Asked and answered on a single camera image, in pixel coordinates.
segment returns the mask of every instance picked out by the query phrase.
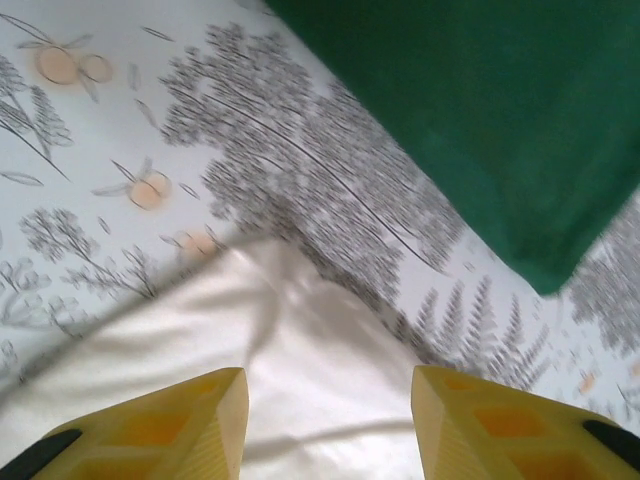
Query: green pillow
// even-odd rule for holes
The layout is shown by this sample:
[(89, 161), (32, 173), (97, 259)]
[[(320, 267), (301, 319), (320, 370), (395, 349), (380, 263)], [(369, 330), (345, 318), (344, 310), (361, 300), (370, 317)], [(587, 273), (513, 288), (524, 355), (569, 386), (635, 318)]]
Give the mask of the green pillow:
[(640, 179), (637, 0), (268, 0), (542, 294)]

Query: white fabric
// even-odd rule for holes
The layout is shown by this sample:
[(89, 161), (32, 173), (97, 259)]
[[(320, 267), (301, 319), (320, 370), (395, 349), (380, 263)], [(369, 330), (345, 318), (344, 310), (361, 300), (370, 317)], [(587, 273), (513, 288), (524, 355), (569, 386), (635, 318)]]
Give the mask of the white fabric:
[(297, 250), (259, 240), (15, 390), (0, 409), (0, 463), (73, 418), (242, 366), (251, 407), (241, 478), (423, 478), (410, 410), (416, 363)]

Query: botanical print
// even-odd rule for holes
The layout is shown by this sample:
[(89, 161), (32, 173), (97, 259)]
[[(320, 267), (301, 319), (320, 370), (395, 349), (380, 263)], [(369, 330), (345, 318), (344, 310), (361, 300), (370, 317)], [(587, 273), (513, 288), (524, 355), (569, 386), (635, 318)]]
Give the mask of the botanical print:
[[(23, 107), (21, 92), (29, 90), (35, 113), (29, 115)], [(29, 149), (53, 167), (60, 175), (68, 177), (53, 162), (51, 149), (73, 144), (69, 130), (58, 116), (47, 94), (40, 87), (27, 87), (13, 64), (0, 55), (0, 129), (20, 139)], [(17, 172), (1, 175), (18, 183), (41, 186), (42, 182)]]
[(216, 218), (299, 245), (377, 311), (395, 302), (405, 251), (442, 271), (464, 224), (341, 85), (317, 96), (277, 34), (211, 26), (207, 43), (162, 79), (162, 133), (224, 152), (203, 176)]
[(491, 279), (485, 276), (467, 313), (463, 303), (464, 285), (456, 283), (444, 318), (438, 322), (435, 308), (439, 292), (431, 288), (418, 314), (417, 326), (409, 325), (406, 318), (400, 316), (393, 333), (401, 341), (410, 342), (426, 364), (444, 365), (510, 387), (531, 390), (549, 367), (548, 359), (543, 356), (549, 328), (542, 328), (524, 348), (520, 304), (514, 295), (507, 328), (502, 335), (497, 335), (490, 290)]
[(78, 54), (93, 37), (83, 34), (66, 43), (58, 43), (42, 30), (10, 15), (0, 18), (27, 33), (31, 38), (17, 45), (19, 49), (35, 50), (37, 71), (43, 78), (58, 85), (80, 82), (94, 102), (98, 102), (97, 83), (106, 83), (113, 78), (113, 67), (109, 61), (93, 53)]
[(97, 259), (98, 243), (85, 233), (78, 225), (78, 218), (68, 210), (38, 209), (23, 218), (20, 226), (29, 246), (46, 260), (55, 263), (72, 255), (84, 262), (80, 270), (67, 268), (64, 282), (99, 295), (117, 297), (122, 292), (133, 292), (144, 298), (156, 296), (157, 262), (136, 245), (122, 249), (126, 266), (118, 267), (113, 257), (103, 262)]
[(153, 160), (146, 158), (137, 175), (132, 174), (118, 162), (113, 165), (127, 179), (126, 182), (109, 187), (98, 188), (91, 193), (98, 197), (117, 197), (126, 195), (131, 202), (143, 210), (155, 210), (171, 195), (171, 180), (153, 169)]
[(44, 301), (41, 291), (49, 285), (51, 279), (36, 273), (30, 259), (1, 261), (0, 326), (23, 331), (57, 329), (70, 337), (76, 336), (75, 327), (85, 325), (89, 316), (78, 309), (73, 298), (52, 296)]
[(569, 286), (578, 323), (596, 323), (603, 344), (628, 354), (640, 346), (640, 205), (633, 198)]
[[(242, 26), (211, 26), (202, 49), (187, 47), (171, 61), (193, 36), (152, 9), (121, 30), (80, 24), (66, 42), (19, 20), (39, 18), (15, 13), (22, 7), (12, 10), (16, 17), (0, 14), (0, 29), (16, 35), (7, 48), (27, 58), (16, 68), (0, 56), (0, 129), (11, 140), (0, 169), (0, 195), (8, 192), (2, 200), (11, 204), (2, 233), (10, 248), (30, 249), (0, 252), (0, 389), (46, 366), (51, 350), (63, 347), (59, 339), (87, 331), (93, 314), (108, 314), (123, 298), (152, 299), (188, 278), (192, 263), (224, 249), (239, 230), (298, 246), (424, 362), (558, 392), (640, 427), (640, 360), (632, 355), (640, 342), (637, 200), (558, 299), (512, 288), (506, 269), (346, 88), (316, 75), (289, 34), (264, 34), (283, 27), (262, 0), (224, 5), (224, 18)], [(37, 23), (53, 32), (45, 21)], [(109, 105), (66, 94), (82, 83), (97, 101), (114, 76), (111, 62), (90, 51), (98, 39), (87, 30), (136, 39), (119, 57), (123, 78), (109, 84)], [(25, 82), (29, 72), (40, 86)], [(67, 116), (74, 102), (90, 121)], [(122, 126), (123, 137), (113, 128), (99, 138), (102, 120)], [(76, 145), (58, 148), (72, 146), (68, 128)], [(132, 153), (138, 144), (149, 149)], [(47, 165), (20, 168), (34, 155)], [(124, 166), (131, 155), (139, 168)], [(112, 177), (85, 173), (56, 188), (51, 167), (68, 174), (58, 167), (63, 159), (85, 172), (95, 162)], [(160, 265), (172, 275), (167, 283)], [(70, 286), (76, 298), (63, 293)], [(594, 327), (611, 356), (585, 336)], [(29, 332), (33, 340), (23, 340)], [(43, 332), (51, 341), (39, 350), (33, 342), (43, 342)], [(549, 386), (557, 379), (562, 385)]]
[(142, 29), (143, 32), (146, 32), (149, 35), (159, 38), (160, 40), (165, 40), (167, 42), (175, 42), (175, 40), (171, 38), (169, 35), (167, 35), (166, 33), (159, 32), (158, 30), (155, 30), (149, 27), (140, 27), (140, 28)]
[(218, 240), (209, 226), (204, 231), (180, 231), (171, 237), (160, 235), (160, 239), (176, 247), (179, 254), (189, 260), (204, 260), (219, 248)]
[(144, 103), (142, 100), (139, 100), (137, 98), (135, 99), (135, 102), (136, 102), (136, 106), (138, 107), (138, 110), (140, 110), (140, 113), (142, 113), (144, 118), (147, 119), (147, 122), (149, 122), (149, 125), (151, 125), (153, 128), (158, 128), (158, 123), (156, 122), (156, 118), (153, 115), (153, 112), (151, 111), (149, 106), (146, 103)]

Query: bed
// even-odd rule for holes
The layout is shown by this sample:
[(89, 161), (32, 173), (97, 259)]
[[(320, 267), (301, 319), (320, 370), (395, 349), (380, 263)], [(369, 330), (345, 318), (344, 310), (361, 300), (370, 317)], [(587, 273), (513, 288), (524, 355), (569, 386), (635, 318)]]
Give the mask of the bed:
[(70, 343), (268, 236), (418, 361), (640, 431), (637, 198), (542, 298), (260, 1), (11, 0), (0, 35), (6, 402)]

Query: tree print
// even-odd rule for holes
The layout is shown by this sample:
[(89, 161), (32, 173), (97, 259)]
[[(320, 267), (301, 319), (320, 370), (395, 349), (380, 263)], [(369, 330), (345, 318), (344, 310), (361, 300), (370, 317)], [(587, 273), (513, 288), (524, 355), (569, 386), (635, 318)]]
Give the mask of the tree print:
[[(35, 109), (35, 113), (29, 116), (18, 98), (18, 94), (24, 90), (27, 90), (27, 86), (22, 76), (6, 57), (0, 55), (0, 129), (18, 138), (67, 178), (53, 162), (51, 149), (72, 144), (69, 130), (44, 90), (35, 85), (29, 88)], [(33, 134), (38, 145), (34, 145), (26, 136), (28, 134)]]
[(315, 94), (277, 34), (211, 26), (161, 79), (171, 145), (221, 149), (204, 185), (211, 213), (298, 245), (320, 273), (380, 311), (408, 252), (441, 271), (463, 230), (433, 184), (339, 84)]
[(605, 348), (640, 346), (640, 206), (634, 197), (569, 284), (577, 323), (599, 325)]
[(0, 298), (3, 299), (0, 325), (21, 330), (57, 329), (70, 337), (77, 325), (85, 325), (89, 316), (79, 310), (73, 298), (51, 297), (44, 302), (39, 291), (51, 280), (32, 269), (33, 263), (21, 258), (14, 264), (0, 263)]
[(67, 268), (62, 280), (100, 295), (116, 296), (133, 292), (144, 298), (155, 297), (158, 287), (156, 262), (137, 246), (122, 249), (127, 266), (118, 268), (112, 257), (98, 261), (98, 244), (78, 225), (78, 218), (68, 210), (38, 209), (20, 222), (29, 246), (46, 260), (58, 262), (67, 255), (80, 259), (85, 266)]
[(543, 327), (533, 343), (523, 348), (522, 317), (519, 300), (514, 296), (509, 324), (499, 337), (490, 289), (491, 280), (484, 277), (476, 289), (471, 315), (465, 321), (464, 288), (457, 283), (441, 322), (435, 319), (438, 295), (432, 289), (424, 299), (417, 324), (410, 326), (399, 319), (401, 326), (394, 326), (393, 331), (401, 341), (411, 342), (426, 364), (455, 368), (520, 390), (531, 390), (549, 367), (548, 360), (541, 358), (549, 328)]

